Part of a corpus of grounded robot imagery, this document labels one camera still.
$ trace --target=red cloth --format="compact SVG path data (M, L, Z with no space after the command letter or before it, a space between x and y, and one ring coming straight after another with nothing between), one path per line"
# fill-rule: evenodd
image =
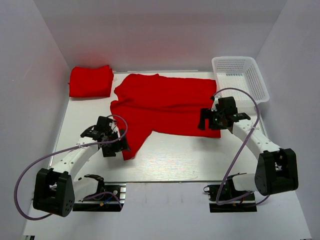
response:
M131 151L122 151L124 160L133 158L152 131L165 134L220 138L220 131L199 130L201 108L211 108L210 97L216 81L130 74L114 92L112 114L128 123L127 141ZM118 127L124 129L119 120Z
M70 75L69 96L74 98L110 97L114 74L109 66L85 68L76 66Z

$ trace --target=folded red cloth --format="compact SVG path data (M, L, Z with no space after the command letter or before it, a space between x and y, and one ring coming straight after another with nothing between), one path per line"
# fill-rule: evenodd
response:
M216 81L130 74L114 92L112 114L128 123L127 141L131 151L122 151L131 159L152 131L165 134L220 138L219 130L199 130L201 108L211 108L210 97L216 92ZM119 120L118 127L124 129Z
M69 96L74 98L110 97L114 74L109 66L85 68L76 66L70 75Z

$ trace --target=basket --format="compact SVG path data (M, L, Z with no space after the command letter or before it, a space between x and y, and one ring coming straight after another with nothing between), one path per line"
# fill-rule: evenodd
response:
M248 56L220 56L212 59L217 89L238 88L249 93L259 104L269 100L269 94L256 61ZM254 106L251 99L235 90L222 91L222 97L233 96L237 107Z

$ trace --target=blue wire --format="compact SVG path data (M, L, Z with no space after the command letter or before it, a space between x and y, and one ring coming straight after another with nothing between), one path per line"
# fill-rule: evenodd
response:
M109 197L107 200L105 200L105 201L103 202L103 204L106 204L106 203L109 202L112 198L113 198L113 196Z

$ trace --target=gray wall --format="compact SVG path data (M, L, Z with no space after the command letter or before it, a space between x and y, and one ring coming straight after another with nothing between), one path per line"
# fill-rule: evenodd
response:
M270 94L262 108L268 135L296 151L297 195L320 240L320 1L288 0L256 61Z
M34 0L71 68L211 70L256 57L286 0Z
M14 206L19 174L50 153L68 96L70 69L32 0L0 0L0 239L18 240L25 219ZM39 166L19 188L28 212Z

